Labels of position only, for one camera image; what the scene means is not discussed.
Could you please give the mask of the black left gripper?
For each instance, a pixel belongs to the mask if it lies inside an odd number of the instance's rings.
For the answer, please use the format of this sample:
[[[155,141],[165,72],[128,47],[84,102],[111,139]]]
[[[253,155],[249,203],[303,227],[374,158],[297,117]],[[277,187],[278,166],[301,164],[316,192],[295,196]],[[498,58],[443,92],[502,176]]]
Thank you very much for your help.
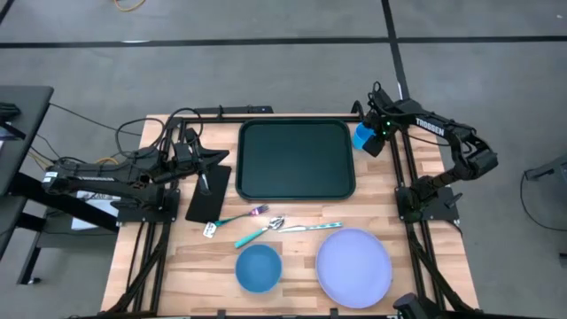
[[[229,155],[229,151],[202,148],[199,135],[194,128],[185,130],[185,138],[190,148],[191,162],[198,175],[199,191],[203,195],[211,195],[207,172],[218,166]]]

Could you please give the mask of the blue cup with handle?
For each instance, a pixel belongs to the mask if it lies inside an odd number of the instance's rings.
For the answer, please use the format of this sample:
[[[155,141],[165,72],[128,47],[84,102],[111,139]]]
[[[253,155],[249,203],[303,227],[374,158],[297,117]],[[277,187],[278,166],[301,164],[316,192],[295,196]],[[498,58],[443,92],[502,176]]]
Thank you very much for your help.
[[[362,150],[365,143],[375,135],[376,133],[372,128],[367,128],[363,122],[360,122],[353,133],[353,147],[357,150]]]

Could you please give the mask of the black napkin with white tag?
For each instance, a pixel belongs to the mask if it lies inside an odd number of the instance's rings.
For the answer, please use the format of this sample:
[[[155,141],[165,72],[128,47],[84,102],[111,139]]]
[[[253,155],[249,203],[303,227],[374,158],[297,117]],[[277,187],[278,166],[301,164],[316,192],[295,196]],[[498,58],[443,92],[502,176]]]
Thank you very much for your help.
[[[212,238],[218,226],[222,205],[231,174],[231,167],[212,168],[205,178],[199,177],[185,220],[205,225],[203,235]]]

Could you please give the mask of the iridescent fork with teal handle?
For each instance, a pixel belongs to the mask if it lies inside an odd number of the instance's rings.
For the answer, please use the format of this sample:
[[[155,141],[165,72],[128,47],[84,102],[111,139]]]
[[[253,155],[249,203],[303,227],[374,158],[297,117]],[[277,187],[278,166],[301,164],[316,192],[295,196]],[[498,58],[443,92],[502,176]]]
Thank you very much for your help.
[[[255,207],[253,210],[251,210],[251,211],[248,212],[248,213],[240,214],[240,215],[237,215],[237,216],[234,216],[234,217],[230,217],[230,218],[224,219],[224,220],[215,221],[215,222],[214,222],[214,226],[220,227],[220,226],[222,226],[222,225],[224,225],[224,224],[226,224],[226,223],[228,223],[228,222],[232,222],[232,221],[234,221],[235,219],[238,219],[238,218],[247,217],[247,216],[257,216],[257,215],[260,215],[260,214],[264,214],[264,213],[266,213],[268,210],[269,210],[269,206],[268,206],[268,205],[257,206],[257,207]]]

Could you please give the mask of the silver spoon with teal handle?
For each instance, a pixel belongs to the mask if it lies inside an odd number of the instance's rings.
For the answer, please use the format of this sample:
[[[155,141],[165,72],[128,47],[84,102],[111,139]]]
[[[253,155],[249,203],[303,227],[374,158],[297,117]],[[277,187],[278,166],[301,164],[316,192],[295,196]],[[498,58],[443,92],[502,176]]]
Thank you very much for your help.
[[[250,235],[247,235],[245,237],[242,237],[241,239],[239,239],[235,244],[235,248],[239,249],[244,247],[245,245],[247,245],[248,243],[250,243],[251,241],[253,241],[256,237],[261,236],[263,233],[265,233],[268,230],[276,230],[278,228],[280,228],[282,225],[284,224],[284,217],[283,216],[277,216],[274,217],[270,220],[269,224],[259,230],[256,230],[255,232],[253,232]]]

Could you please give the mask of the blue bowl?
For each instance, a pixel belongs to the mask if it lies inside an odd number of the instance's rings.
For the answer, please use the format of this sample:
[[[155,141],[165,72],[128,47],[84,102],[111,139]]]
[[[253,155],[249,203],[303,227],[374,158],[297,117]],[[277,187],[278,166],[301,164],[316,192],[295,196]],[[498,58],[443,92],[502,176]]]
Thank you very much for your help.
[[[238,256],[235,275],[240,286],[251,293],[267,293],[279,282],[283,263],[269,245],[251,245]]]

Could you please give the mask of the knife with teal-white checked handle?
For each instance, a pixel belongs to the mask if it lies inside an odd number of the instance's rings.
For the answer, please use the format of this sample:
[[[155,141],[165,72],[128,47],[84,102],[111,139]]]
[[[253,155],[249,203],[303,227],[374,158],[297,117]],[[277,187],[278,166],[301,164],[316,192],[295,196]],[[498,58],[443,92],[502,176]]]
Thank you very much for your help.
[[[310,225],[310,226],[296,225],[296,226],[280,229],[278,232],[292,233],[292,232],[303,232],[303,231],[311,231],[311,230],[328,230],[328,229],[336,229],[342,227],[343,227],[342,222],[331,222],[331,223],[324,223],[324,224]]]

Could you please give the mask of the lavender plate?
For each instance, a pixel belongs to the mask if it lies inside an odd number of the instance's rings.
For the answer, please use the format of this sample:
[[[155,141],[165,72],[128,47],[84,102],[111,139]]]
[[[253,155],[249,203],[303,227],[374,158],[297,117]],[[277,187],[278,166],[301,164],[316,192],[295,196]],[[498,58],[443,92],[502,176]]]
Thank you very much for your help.
[[[382,300],[392,284],[392,262],[370,232],[346,228],[320,245],[315,272],[322,290],[340,306],[363,309]]]

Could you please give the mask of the dark green plastic tray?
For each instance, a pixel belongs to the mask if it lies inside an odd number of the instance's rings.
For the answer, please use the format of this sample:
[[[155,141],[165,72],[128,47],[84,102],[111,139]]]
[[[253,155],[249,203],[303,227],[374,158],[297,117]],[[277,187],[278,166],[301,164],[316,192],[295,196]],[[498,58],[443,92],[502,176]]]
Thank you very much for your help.
[[[332,118],[268,118],[239,129],[235,187],[247,200],[343,200],[356,189],[349,127]]]

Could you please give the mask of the black mounting bar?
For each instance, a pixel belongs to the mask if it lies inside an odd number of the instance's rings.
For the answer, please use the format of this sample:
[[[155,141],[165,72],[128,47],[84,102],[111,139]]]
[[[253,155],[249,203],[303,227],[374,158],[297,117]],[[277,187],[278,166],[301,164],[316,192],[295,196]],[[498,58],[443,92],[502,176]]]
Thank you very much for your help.
[[[197,108],[196,111],[203,114],[251,114],[251,113],[273,113],[270,105],[244,105],[244,106],[222,106]]]

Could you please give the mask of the grey metal stand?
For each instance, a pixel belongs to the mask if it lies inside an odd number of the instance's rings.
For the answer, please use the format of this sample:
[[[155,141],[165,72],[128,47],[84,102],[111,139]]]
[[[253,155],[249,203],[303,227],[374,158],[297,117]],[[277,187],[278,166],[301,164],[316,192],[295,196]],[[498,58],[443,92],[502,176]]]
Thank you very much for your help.
[[[544,175],[556,175],[567,183],[567,153],[536,168],[524,171],[527,181],[537,181]]]

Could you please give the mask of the black rounded object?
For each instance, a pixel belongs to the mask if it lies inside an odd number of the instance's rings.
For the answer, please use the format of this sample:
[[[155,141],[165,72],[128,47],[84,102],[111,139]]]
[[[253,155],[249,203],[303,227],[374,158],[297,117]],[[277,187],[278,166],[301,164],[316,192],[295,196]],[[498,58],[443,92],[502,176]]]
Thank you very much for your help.
[[[393,302],[392,307],[403,319],[418,319],[420,304],[417,296],[412,292],[399,297]]]

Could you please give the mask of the black desk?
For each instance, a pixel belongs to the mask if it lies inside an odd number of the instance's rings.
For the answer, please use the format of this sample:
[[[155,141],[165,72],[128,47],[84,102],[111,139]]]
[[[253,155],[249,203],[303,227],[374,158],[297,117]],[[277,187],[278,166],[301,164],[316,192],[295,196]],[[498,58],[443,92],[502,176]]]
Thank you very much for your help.
[[[51,86],[0,85],[0,102],[15,104],[17,118],[0,119],[0,260],[10,243],[30,191],[40,183],[19,170],[43,122]]]

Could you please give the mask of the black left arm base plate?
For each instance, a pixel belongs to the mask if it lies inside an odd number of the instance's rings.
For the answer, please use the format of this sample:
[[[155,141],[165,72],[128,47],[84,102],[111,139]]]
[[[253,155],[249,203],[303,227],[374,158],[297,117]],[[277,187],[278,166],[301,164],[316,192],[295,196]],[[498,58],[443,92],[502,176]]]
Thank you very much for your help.
[[[137,190],[133,198],[112,201],[118,222],[174,222],[178,215],[180,191],[163,186]]]

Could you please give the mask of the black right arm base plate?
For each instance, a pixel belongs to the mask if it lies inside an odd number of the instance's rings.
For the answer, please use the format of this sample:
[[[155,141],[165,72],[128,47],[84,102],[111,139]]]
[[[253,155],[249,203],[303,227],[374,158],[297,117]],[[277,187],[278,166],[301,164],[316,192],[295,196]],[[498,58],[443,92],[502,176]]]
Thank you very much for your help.
[[[420,200],[409,187],[395,190],[395,198],[399,217],[406,223],[439,220],[453,222],[459,219],[456,202],[461,193],[454,194],[450,187],[444,187],[428,197]]]

